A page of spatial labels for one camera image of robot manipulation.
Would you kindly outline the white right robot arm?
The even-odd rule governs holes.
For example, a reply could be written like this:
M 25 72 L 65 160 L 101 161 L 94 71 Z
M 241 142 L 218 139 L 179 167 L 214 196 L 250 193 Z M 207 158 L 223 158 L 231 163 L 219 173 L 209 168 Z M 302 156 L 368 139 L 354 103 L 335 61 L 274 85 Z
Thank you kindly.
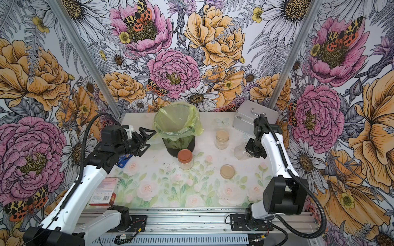
M 248 141 L 245 151 L 252 157 L 267 160 L 273 173 L 262 200 L 246 209 L 246 225 L 255 230 L 277 215 L 301 214 L 307 192 L 294 179 L 298 174 L 284 148 L 281 128 L 270 124 L 263 115 L 257 117 L 253 125 L 255 138 Z

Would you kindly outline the glass jar orange lid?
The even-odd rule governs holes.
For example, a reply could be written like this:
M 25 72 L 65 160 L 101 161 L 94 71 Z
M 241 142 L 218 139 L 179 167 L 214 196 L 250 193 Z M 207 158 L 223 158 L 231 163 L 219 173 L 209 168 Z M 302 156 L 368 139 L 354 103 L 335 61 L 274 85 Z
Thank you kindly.
M 193 154 L 189 149 L 183 149 L 178 152 L 179 166 L 182 170 L 189 170 L 194 165 Z

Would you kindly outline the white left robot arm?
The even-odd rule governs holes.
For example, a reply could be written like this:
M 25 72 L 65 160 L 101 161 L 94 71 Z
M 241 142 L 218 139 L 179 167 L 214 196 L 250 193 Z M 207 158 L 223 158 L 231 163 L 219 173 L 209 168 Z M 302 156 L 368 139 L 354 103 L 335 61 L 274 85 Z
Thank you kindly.
M 155 130 L 129 126 L 109 126 L 102 133 L 102 141 L 82 163 L 84 169 L 60 204 L 38 227 L 29 227 L 23 235 L 26 246 L 85 246 L 104 233 L 116 229 L 128 230 L 131 225 L 129 209 L 111 206 L 104 214 L 77 228 L 84 208 L 102 181 L 124 155 L 141 157 L 150 147 L 147 143 Z

